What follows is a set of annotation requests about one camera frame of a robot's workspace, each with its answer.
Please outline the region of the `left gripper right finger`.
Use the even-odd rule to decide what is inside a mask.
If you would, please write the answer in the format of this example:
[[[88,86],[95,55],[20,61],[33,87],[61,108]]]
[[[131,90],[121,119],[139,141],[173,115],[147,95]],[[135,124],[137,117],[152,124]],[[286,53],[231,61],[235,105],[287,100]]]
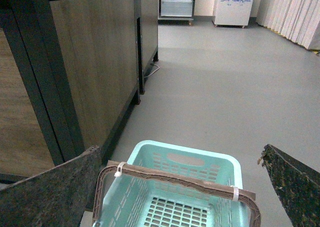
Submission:
[[[294,227],[320,225],[320,173],[267,144],[259,159]]]

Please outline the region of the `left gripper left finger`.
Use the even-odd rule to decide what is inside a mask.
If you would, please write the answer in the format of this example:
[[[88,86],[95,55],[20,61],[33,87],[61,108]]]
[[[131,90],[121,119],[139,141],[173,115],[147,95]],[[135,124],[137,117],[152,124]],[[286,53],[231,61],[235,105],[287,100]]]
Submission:
[[[81,155],[0,191],[2,227],[78,227],[97,183],[102,151]]]

